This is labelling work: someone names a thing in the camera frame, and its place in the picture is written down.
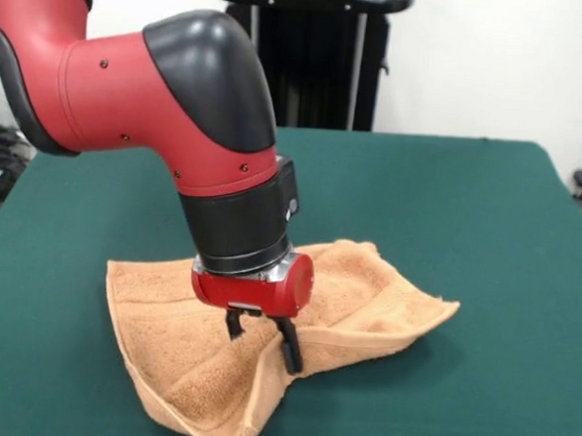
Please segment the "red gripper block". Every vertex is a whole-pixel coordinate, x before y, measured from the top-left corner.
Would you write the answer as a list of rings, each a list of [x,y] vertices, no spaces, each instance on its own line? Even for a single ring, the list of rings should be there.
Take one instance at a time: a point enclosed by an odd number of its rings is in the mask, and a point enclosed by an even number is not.
[[[289,375],[304,370],[295,325],[289,318],[298,316],[311,299],[314,264],[307,254],[290,252],[270,268],[246,275],[217,275],[207,271],[199,257],[192,262],[192,290],[198,300],[226,311],[226,327],[231,338],[245,332],[242,312],[261,312],[278,317],[276,327],[282,335],[281,351]]]

